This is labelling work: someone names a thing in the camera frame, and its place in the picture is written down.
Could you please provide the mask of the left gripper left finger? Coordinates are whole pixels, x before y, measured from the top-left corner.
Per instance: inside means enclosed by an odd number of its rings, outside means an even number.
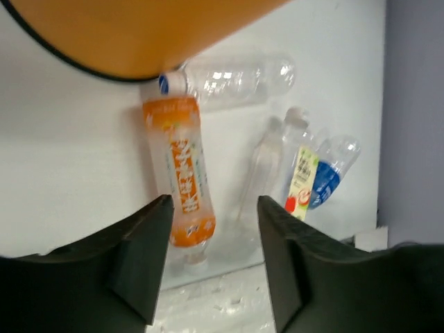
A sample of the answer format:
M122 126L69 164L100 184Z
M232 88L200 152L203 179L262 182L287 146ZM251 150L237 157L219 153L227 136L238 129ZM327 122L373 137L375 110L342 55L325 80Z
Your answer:
M1 259L2 332L144 332L160 293L173 199L46 255Z

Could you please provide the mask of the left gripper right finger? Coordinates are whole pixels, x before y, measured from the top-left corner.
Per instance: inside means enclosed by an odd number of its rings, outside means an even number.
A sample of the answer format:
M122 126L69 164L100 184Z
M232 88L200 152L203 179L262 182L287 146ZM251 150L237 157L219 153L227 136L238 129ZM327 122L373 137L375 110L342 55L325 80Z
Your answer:
M278 332L442 332L443 246L368 253L257 202Z

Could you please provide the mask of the orange label bottle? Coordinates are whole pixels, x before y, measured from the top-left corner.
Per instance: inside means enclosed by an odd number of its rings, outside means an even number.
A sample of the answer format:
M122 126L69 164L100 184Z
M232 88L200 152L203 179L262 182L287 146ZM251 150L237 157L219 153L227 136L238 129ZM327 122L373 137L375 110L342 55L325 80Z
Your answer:
M181 254L184 267L203 270L216 217L197 101L189 96L150 100L143 112L157 190L173 199L170 244Z

